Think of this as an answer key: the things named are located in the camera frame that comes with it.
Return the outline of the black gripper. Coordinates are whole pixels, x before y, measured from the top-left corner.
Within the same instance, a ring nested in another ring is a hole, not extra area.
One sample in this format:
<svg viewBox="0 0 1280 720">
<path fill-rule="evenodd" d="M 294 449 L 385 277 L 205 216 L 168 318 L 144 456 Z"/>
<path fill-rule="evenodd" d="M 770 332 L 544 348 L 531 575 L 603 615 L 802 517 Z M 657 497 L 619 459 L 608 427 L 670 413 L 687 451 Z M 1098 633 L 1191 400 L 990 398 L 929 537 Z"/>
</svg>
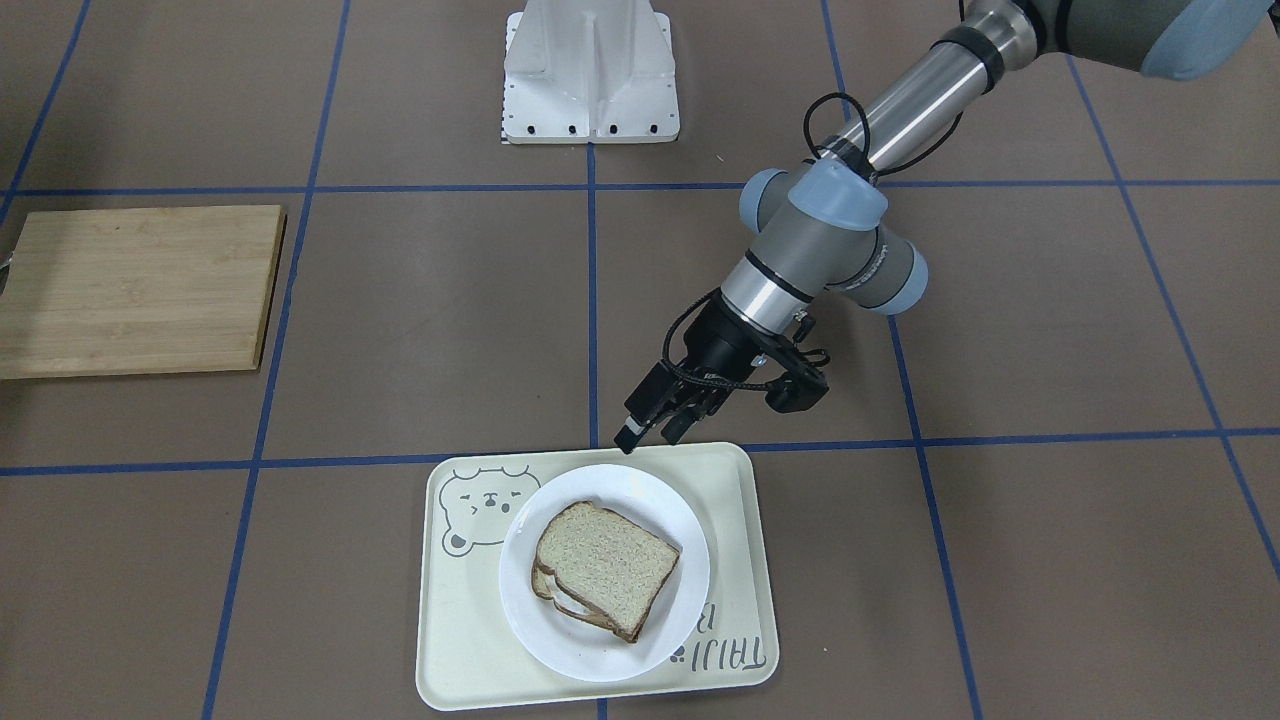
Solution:
<svg viewBox="0 0 1280 720">
<path fill-rule="evenodd" d="M 614 436 L 614 446 L 623 454 L 631 454 L 669 415 L 662 438 L 678 445 L 695 424 L 718 413 L 728 392 L 771 388 L 768 380 L 751 380 L 754 361 L 765 352 L 759 328 L 723 299 L 700 299 L 687 314 L 692 322 L 684 331 L 686 354 L 677 364 L 681 373 L 655 364 L 623 402 L 627 418 Z"/>
</svg>

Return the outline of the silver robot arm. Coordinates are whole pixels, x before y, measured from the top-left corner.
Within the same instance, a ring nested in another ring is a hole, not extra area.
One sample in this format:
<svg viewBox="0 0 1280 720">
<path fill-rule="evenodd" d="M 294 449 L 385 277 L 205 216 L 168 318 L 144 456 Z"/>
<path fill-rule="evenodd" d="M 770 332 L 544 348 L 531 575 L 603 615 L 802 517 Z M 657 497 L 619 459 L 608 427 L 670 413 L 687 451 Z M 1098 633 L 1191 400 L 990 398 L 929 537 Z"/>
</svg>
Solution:
<svg viewBox="0 0 1280 720">
<path fill-rule="evenodd" d="M 1192 81 L 1221 67 L 1275 1 L 966 1 L 964 18 L 796 170 L 767 169 L 742 188 L 755 238 L 724 282 L 666 332 L 660 359 L 626 400 L 614 446 L 631 454 L 659 429 L 678 443 L 733 392 L 780 414 L 812 409 L 829 388 L 828 354 L 803 350 L 815 297 L 841 293 L 892 316 L 929 279 L 922 252 L 884 227 L 878 183 L 934 151 L 955 120 L 1009 73 L 1048 53 L 1144 77 Z"/>
</svg>

